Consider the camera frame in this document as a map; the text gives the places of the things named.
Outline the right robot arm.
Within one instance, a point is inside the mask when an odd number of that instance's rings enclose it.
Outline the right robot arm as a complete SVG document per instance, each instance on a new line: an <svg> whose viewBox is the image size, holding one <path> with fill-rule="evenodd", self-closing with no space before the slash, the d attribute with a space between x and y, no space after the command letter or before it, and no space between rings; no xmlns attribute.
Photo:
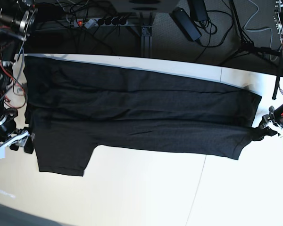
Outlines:
<svg viewBox="0 0 283 226"><path fill-rule="evenodd" d="M18 107L10 104L7 94L15 86L23 89L12 69L24 59L37 11L33 0L0 0L0 153L9 146L24 147L30 136L28 130L17 129Z"/></svg>

